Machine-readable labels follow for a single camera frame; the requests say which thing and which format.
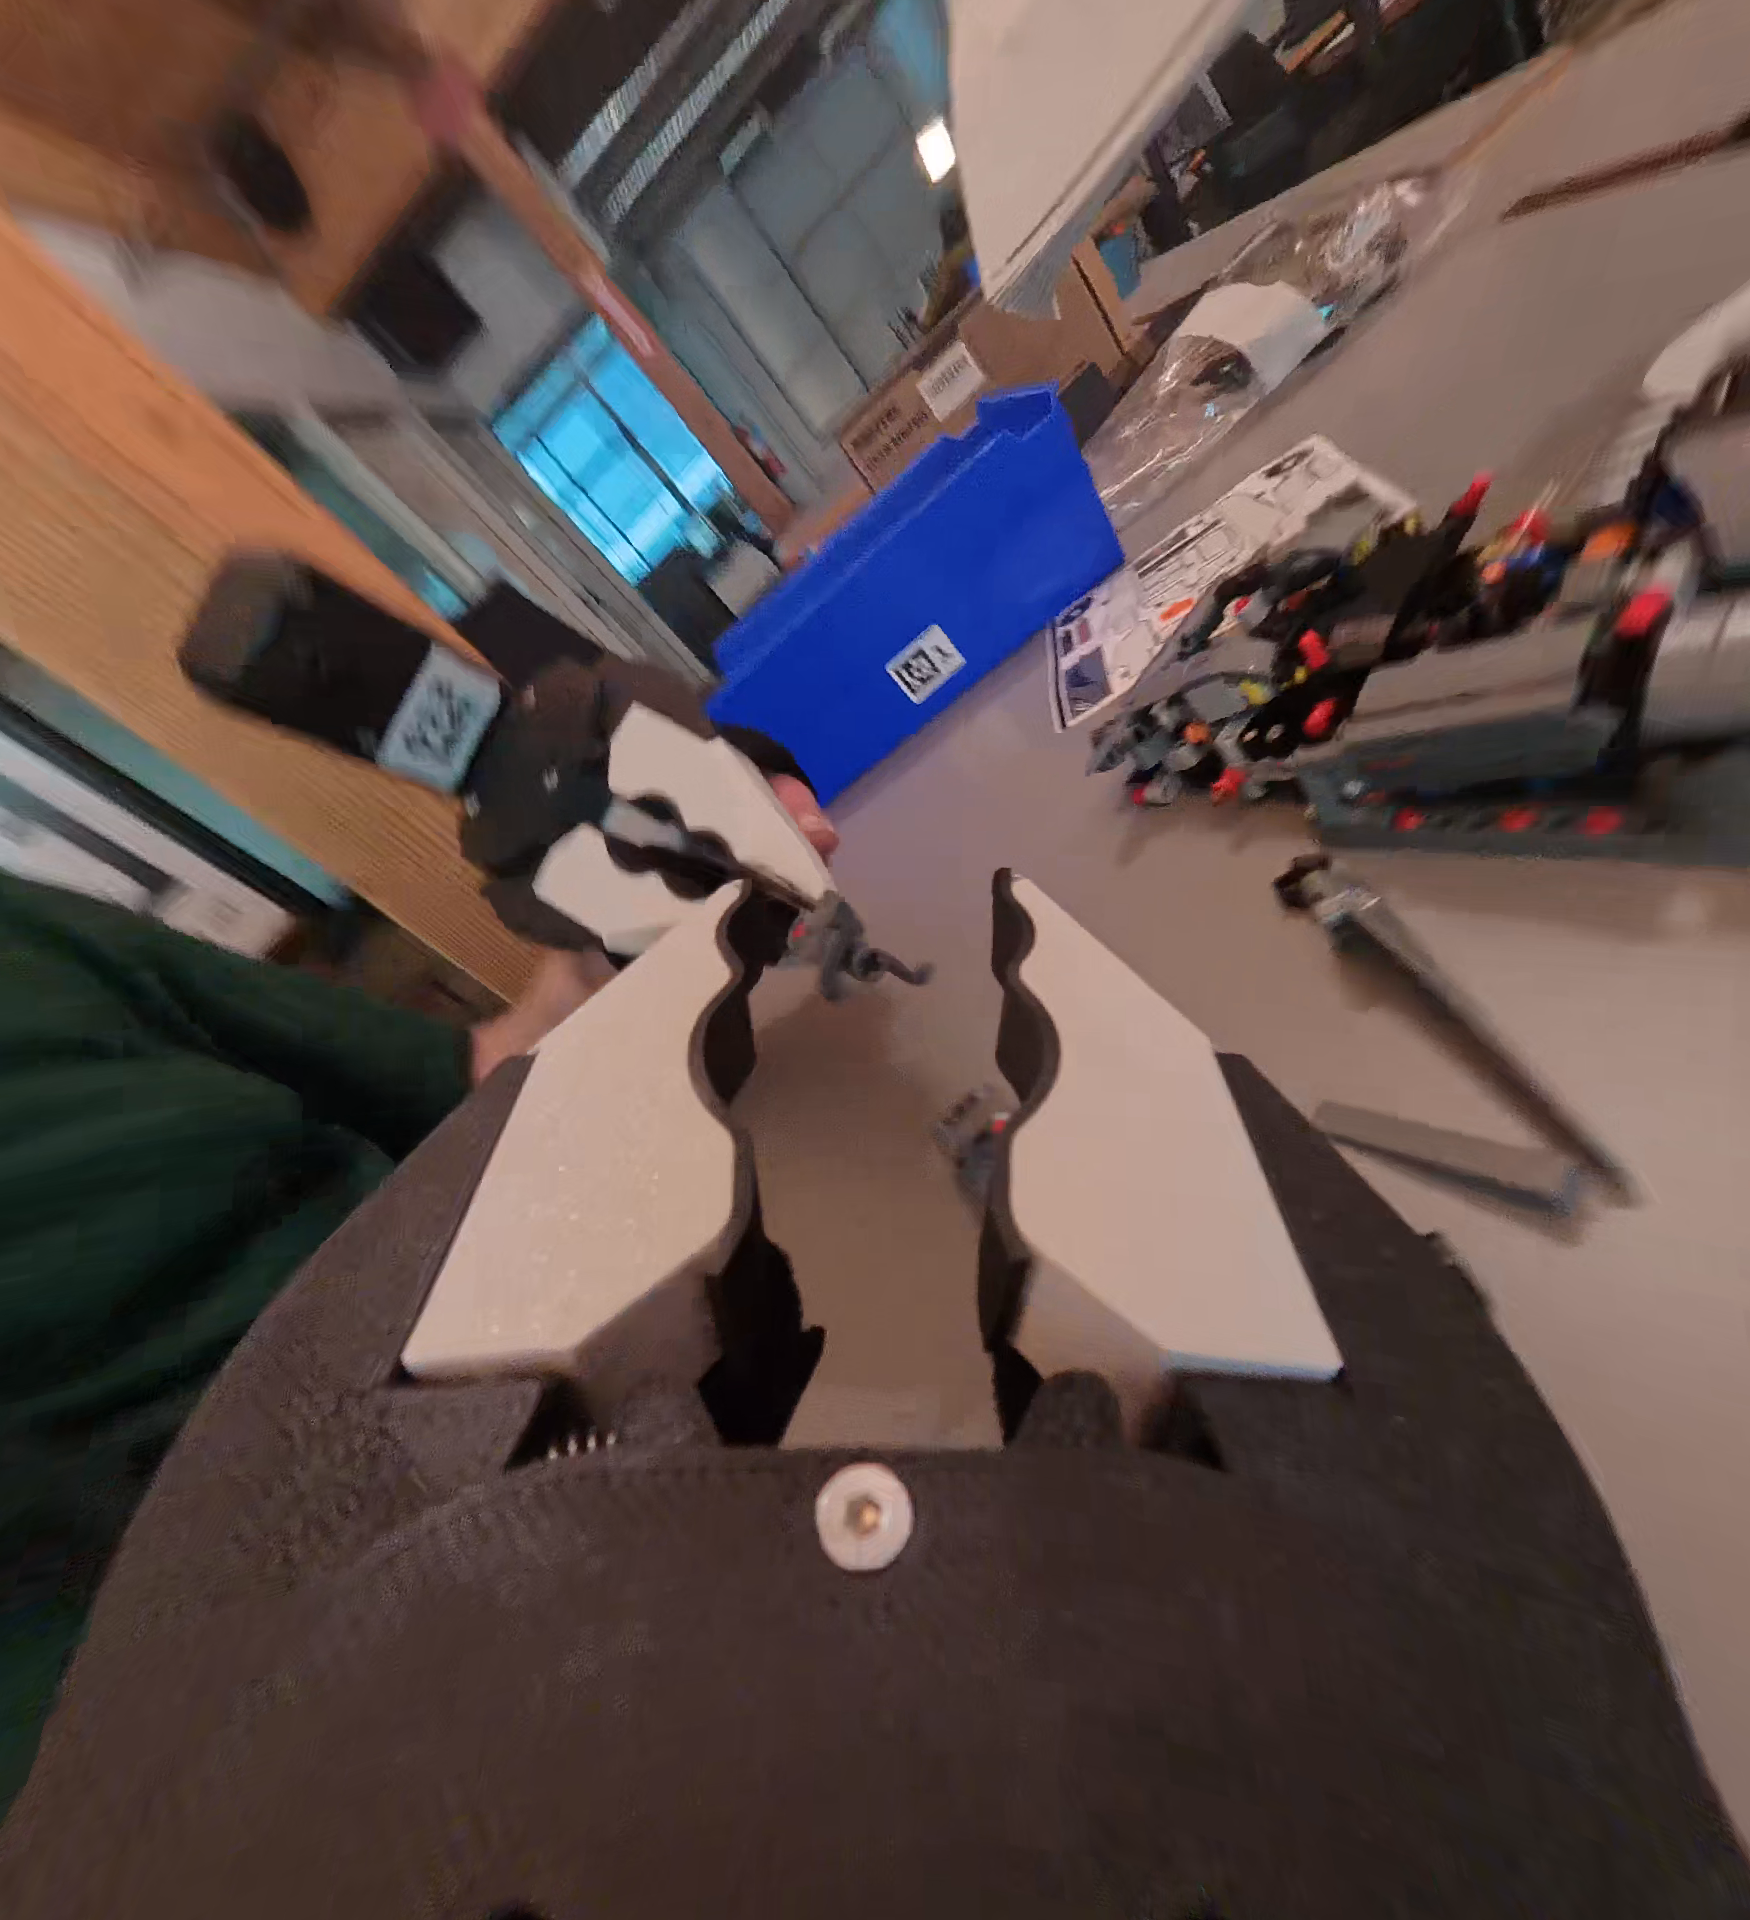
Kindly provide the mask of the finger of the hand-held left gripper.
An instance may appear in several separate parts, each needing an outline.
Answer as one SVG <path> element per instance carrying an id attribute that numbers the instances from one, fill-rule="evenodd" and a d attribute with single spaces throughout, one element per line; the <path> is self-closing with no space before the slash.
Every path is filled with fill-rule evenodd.
<path id="1" fill-rule="evenodd" d="M 630 852 L 752 878 L 786 906 L 814 907 L 831 896 L 834 877 L 779 805 L 776 777 L 789 773 L 763 773 L 729 737 L 631 702 L 608 736 L 603 833 Z"/>
<path id="2" fill-rule="evenodd" d="M 603 830 L 562 836 L 533 874 L 533 900 L 581 928 L 612 957 L 635 961 L 700 917 L 700 903 L 735 877 L 695 871 L 688 878 L 619 868 Z"/>

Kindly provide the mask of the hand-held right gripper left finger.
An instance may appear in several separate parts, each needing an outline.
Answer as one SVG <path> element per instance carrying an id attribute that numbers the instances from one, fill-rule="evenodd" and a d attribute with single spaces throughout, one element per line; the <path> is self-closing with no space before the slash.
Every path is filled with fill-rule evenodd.
<path id="1" fill-rule="evenodd" d="M 536 1048 L 429 1295 L 414 1383 L 553 1380 L 605 1418 L 700 1397 L 729 1444 L 780 1444 L 821 1357 L 760 1219 L 732 1108 L 780 906 L 722 884 Z"/>

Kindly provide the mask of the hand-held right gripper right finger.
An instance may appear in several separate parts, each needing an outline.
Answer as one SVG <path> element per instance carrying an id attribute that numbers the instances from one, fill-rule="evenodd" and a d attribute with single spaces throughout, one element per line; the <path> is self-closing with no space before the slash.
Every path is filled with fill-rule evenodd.
<path id="1" fill-rule="evenodd" d="M 1191 1380 L 1325 1389 L 1342 1352 L 1199 1026 L 1036 882 L 989 884 L 1007 1118 L 985 1153 L 978 1317 L 1000 1434 L 1092 1376 L 1118 1434 Z"/>

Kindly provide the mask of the small grey lego piece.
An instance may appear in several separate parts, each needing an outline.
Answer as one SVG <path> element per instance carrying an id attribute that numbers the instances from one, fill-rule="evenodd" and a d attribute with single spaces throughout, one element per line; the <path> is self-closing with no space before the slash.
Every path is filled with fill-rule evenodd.
<path id="1" fill-rule="evenodd" d="M 973 1087 L 937 1117 L 937 1150 L 948 1159 L 959 1193 L 973 1207 L 982 1207 L 989 1198 L 1000 1143 L 1013 1118 L 1016 1102 L 997 1087 Z"/>

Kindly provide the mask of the small grey lego connector assembly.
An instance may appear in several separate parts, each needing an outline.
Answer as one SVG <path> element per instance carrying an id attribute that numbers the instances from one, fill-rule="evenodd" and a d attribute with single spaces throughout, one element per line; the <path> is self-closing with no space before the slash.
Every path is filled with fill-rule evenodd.
<path id="1" fill-rule="evenodd" d="M 826 896 L 796 913 L 776 967 L 814 972 L 815 997 L 831 1005 L 883 980 L 918 991 L 937 976 L 929 964 L 910 967 L 875 947 L 861 913 L 840 896 Z"/>

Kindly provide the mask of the blue plastic bin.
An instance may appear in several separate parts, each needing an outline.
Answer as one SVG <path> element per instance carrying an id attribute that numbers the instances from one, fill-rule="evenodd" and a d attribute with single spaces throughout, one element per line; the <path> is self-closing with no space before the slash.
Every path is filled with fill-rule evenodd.
<path id="1" fill-rule="evenodd" d="M 722 632 L 704 708 L 834 802 L 1120 565 L 1055 388 L 982 395 Z"/>

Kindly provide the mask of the flat grey lego panel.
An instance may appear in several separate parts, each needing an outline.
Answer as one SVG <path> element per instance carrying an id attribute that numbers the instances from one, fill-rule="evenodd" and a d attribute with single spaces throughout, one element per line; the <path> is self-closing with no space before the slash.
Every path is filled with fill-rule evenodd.
<path id="1" fill-rule="evenodd" d="M 1543 1144 L 1512 1144 L 1351 1103 L 1320 1103 L 1313 1128 L 1339 1147 L 1497 1203 L 1572 1219 L 1585 1198 L 1584 1165 Z"/>

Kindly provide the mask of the long dark grey lego beam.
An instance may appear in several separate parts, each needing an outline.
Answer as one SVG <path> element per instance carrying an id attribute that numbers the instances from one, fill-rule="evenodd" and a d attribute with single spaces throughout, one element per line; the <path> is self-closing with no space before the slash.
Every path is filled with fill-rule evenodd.
<path id="1" fill-rule="evenodd" d="M 1450 1030 L 1481 1070 L 1543 1130 L 1572 1150 L 1576 1165 L 1594 1174 L 1605 1193 L 1632 1207 L 1641 1188 L 1624 1159 L 1565 1099 L 1565 1092 L 1516 1048 L 1496 1021 L 1487 1002 L 1450 972 L 1428 939 L 1367 878 L 1325 852 L 1298 855 L 1273 878 L 1273 896 L 1285 912 L 1320 926 L 1345 957 L 1361 957 L 1392 972 L 1431 1018 Z"/>

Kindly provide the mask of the lego instruction booklet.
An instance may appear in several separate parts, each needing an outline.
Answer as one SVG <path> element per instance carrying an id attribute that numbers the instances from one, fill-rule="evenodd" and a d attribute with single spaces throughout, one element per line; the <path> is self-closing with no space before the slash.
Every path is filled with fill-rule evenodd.
<path id="1" fill-rule="evenodd" d="M 1108 196 L 1257 4 L 948 4 L 946 15 L 979 294 L 1042 320 Z"/>

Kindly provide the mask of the blue lit window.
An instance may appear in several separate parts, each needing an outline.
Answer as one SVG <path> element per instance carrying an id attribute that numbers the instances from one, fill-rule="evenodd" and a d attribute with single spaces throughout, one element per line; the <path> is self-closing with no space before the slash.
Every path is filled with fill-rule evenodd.
<path id="1" fill-rule="evenodd" d="M 716 560 L 752 517 L 638 361 L 587 317 L 491 418 L 499 445 L 630 585 L 672 553 Z"/>

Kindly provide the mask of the printed cardboard box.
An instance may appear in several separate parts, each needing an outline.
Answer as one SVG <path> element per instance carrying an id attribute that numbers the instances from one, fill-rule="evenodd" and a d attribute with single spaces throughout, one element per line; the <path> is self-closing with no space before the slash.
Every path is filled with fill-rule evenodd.
<path id="1" fill-rule="evenodd" d="M 1052 389 L 1086 445 L 1136 375 L 1136 341 L 1114 275 L 1082 244 L 1036 317 L 969 294 L 843 421 L 840 452 L 867 493 L 881 493 L 927 445 L 965 433 L 982 398 L 1022 389 Z"/>

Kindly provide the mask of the black round ceiling speaker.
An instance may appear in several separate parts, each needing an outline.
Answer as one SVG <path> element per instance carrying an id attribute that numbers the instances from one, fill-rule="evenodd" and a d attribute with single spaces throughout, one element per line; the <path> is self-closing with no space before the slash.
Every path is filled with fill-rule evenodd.
<path id="1" fill-rule="evenodd" d="M 256 114 L 218 114 L 207 129 L 207 162 L 237 205 L 267 233 L 299 237 L 312 225 L 311 195 L 287 151 Z"/>

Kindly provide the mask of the clear plastic parts bag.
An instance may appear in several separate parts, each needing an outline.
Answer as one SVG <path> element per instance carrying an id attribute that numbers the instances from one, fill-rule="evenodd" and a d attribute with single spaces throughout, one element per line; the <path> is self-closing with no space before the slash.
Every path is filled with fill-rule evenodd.
<path id="1" fill-rule="evenodd" d="M 1459 199 L 1445 168 L 1385 176 L 1267 222 L 1202 281 L 1086 448 L 1114 528 L 1169 496 L 1294 372 L 1385 301 L 1453 222 Z"/>

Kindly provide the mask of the black wall speaker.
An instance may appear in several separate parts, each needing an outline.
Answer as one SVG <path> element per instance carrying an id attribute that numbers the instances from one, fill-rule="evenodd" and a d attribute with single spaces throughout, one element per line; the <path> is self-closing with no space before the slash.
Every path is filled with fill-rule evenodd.
<path id="1" fill-rule="evenodd" d="M 448 372 L 483 334 L 479 310 L 429 252 L 414 249 L 387 252 L 359 278 L 343 323 L 403 377 Z"/>

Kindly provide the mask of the thick wooden support post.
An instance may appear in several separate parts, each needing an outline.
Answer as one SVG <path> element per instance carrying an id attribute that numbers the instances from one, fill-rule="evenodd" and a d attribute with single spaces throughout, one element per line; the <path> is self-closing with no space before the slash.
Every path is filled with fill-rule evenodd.
<path id="1" fill-rule="evenodd" d="M 0 209 L 0 642 L 311 857 L 470 980 L 536 951 L 479 900 L 451 800 L 262 730 L 176 653 L 218 565 L 287 553 L 470 648 Z"/>

